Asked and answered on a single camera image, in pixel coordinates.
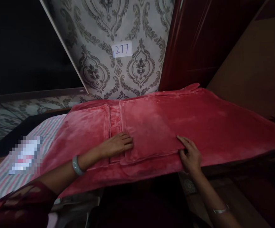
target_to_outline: human hand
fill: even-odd
[[[133,138],[126,133],[119,133],[105,142],[98,145],[95,149],[99,150],[101,158],[110,158],[133,148]]]
[[[180,140],[188,153],[185,154],[183,149],[179,150],[180,158],[185,168],[185,171],[190,175],[198,175],[201,174],[201,161],[202,155],[199,152],[198,148],[194,144],[193,141],[186,137],[177,136],[178,140]]]

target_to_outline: human arm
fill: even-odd
[[[78,156],[78,166],[82,171],[97,163],[99,160],[121,154],[133,147],[132,138],[126,133],[117,134],[90,151]],[[40,181],[55,194],[59,195],[78,175],[72,167],[72,161],[45,173],[33,181]]]
[[[100,159],[118,155],[133,147],[132,138],[120,133],[78,156],[85,171]],[[46,227],[48,213],[57,196],[78,175],[68,161],[0,199],[0,227]]]
[[[213,225],[216,228],[242,227],[229,210],[222,214],[214,213],[214,210],[224,210],[227,206],[201,171],[201,153],[190,139],[180,136],[177,138],[187,149],[187,153],[183,149],[179,151],[183,166],[194,181]]]

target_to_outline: blurred label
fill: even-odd
[[[42,163],[42,136],[25,136],[10,151],[10,174],[34,174]]]

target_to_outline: silver bracelet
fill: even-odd
[[[79,176],[82,176],[84,175],[85,172],[83,172],[80,167],[78,166],[78,163],[77,163],[77,155],[73,157],[72,159],[72,166],[73,166],[73,169],[74,171],[76,172],[77,175]]]
[[[213,211],[214,211],[215,214],[223,214],[223,213],[225,213],[225,212],[227,212],[229,210],[229,206],[226,205],[226,207],[227,208],[225,208],[223,210],[215,210],[215,209],[213,209]]]

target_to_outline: striped bedsheet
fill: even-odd
[[[43,157],[46,155],[54,136],[67,114],[59,115],[46,119],[28,136],[43,136]],[[9,155],[0,164],[0,198],[6,194],[19,189],[28,183],[32,174],[9,174]]]

